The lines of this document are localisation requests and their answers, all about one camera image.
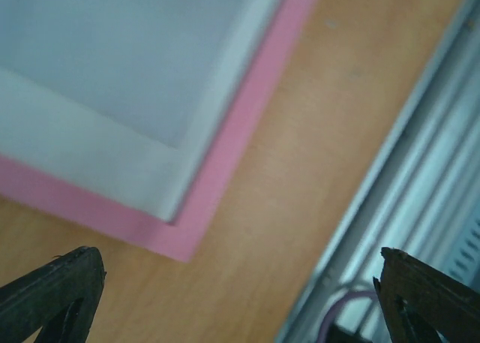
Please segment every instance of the cable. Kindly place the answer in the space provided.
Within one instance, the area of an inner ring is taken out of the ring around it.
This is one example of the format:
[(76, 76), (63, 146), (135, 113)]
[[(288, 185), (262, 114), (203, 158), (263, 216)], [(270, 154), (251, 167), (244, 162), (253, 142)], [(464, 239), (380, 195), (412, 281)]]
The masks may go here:
[(344, 308), (344, 306), (351, 300), (358, 298), (370, 298), (372, 300), (377, 300), (377, 293), (373, 290), (359, 290), (359, 291), (350, 291), (346, 292), (337, 302), (333, 303), (328, 311), (323, 317), (320, 328), (318, 329), (318, 336), (316, 338), (316, 343), (326, 343), (327, 334), (329, 332), (330, 326), (335, 322), (338, 314)]

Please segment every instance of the wooden table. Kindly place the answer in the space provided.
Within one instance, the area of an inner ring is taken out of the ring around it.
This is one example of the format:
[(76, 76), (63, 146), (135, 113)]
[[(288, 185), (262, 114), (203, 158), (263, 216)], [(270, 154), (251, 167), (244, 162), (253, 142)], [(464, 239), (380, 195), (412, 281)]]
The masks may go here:
[(460, 2), (319, 0), (191, 263), (0, 198), (0, 284), (93, 245), (89, 341), (272, 341)]

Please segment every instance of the wooden tabletop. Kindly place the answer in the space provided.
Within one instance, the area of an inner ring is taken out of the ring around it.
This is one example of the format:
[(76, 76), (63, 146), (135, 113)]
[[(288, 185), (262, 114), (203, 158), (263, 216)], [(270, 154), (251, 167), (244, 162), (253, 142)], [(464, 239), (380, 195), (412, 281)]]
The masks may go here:
[(0, 285), (79, 245), (90, 342), (272, 341), (461, 0), (319, 0), (188, 264), (0, 198)]

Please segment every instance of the pink paper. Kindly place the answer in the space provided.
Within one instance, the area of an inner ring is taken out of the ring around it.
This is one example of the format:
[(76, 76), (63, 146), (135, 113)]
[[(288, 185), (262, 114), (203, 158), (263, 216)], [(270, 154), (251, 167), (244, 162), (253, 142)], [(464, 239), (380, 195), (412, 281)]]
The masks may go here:
[(284, 0), (174, 225), (0, 155), (0, 193), (176, 260), (189, 260), (316, 0)]

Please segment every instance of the pink tray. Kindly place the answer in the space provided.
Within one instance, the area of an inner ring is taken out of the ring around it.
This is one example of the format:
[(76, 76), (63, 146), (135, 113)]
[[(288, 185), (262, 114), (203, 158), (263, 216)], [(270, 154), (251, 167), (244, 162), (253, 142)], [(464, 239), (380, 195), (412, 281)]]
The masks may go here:
[(283, 0), (174, 225), (1, 155), (0, 193), (150, 251), (189, 260), (315, 2)]

